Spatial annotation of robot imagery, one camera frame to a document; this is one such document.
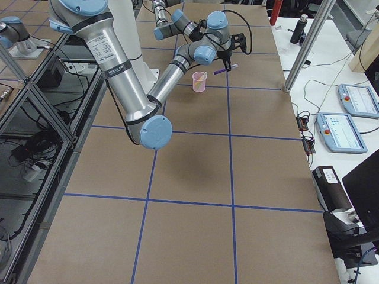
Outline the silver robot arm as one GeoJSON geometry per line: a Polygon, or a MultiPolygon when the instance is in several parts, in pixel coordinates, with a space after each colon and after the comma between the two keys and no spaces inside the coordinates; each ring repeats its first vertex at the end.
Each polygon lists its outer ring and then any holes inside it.
{"type": "Polygon", "coordinates": [[[157,40],[163,40],[179,34],[187,36],[191,41],[202,39],[205,29],[207,28],[205,19],[200,19],[199,22],[196,23],[191,21],[180,9],[171,14],[171,21],[166,17],[166,13],[169,13],[167,8],[181,2],[182,1],[152,1],[152,11],[156,21],[156,27],[153,33],[157,40]]]}
{"type": "Polygon", "coordinates": [[[166,19],[166,8],[176,4],[178,1],[152,1],[155,37],[161,40],[185,34],[191,43],[177,49],[155,85],[145,92],[114,31],[108,1],[49,1],[51,28],[83,39],[126,112],[124,121],[130,140],[147,149],[159,150],[171,139],[172,124],[158,112],[190,65],[197,62],[208,66],[221,53],[225,67],[230,66],[232,37],[226,14],[209,14],[205,32],[200,33],[199,26],[180,9],[170,21],[166,19]]]}

